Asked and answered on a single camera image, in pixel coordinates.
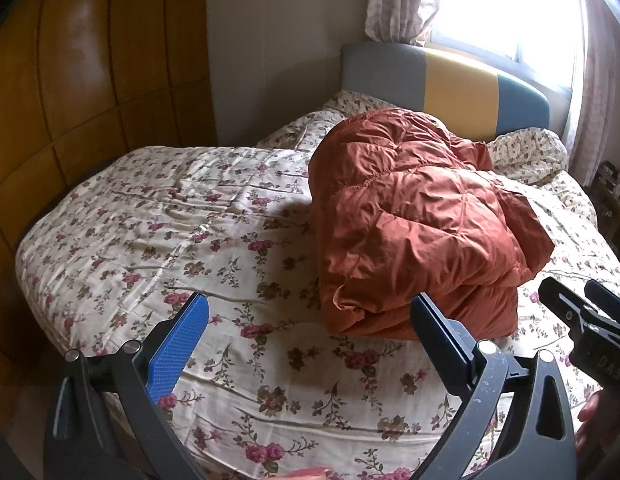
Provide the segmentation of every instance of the dark blue gripper pad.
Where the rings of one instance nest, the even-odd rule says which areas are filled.
[[[205,296],[191,296],[183,309],[186,311],[179,316],[148,365],[146,389],[153,404],[172,393],[207,326],[209,306]]]

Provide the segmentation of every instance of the window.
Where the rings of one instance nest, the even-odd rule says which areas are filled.
[[[580,37],[579,0],[441,0],[430,41],[569,94]]]

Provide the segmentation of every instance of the curtain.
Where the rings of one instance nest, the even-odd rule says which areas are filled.
[[[569,173],[589,186],[603,158],[615,100],[612,14],[603,0],[581,0],[583,36],[577,52],[572,99],[564,131]]]
[[[368,0],[365,33],[375,41],[423,45],[439,0]]]

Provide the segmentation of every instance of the orange comforter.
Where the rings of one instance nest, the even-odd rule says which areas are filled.
[[[517,286],[554,246],[525,197],[485,171],[485,144],[400,108],[338,124],[310,161],[319,296],[328,331],[414,338],[427,292],[472,335],[517,327]]]

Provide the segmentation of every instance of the floral bed sheet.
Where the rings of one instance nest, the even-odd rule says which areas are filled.
[[[331,336],[320,322],[307,163],[339,121],[388,105],[340,92],[256,148],[136,150],[74,189],[18,249],[20,285],[61,351],[116,351],[192,291],[209,298],[209,326],[159,407],[211,478],[327,465],[331,480],[407,480],[455,415],[459,400],[420,343]],[[496,173],[528,197],[556,248],[519,288],[519,328],[498,344],[553,351],[576,414],[597,386],[567,360],[567,329],[539,304],[538,284],[555,276],[582,294],[597,278],[620,294],[620,264],[558,138],[500,139]],[[485,463],[509,402],[470,469]]]

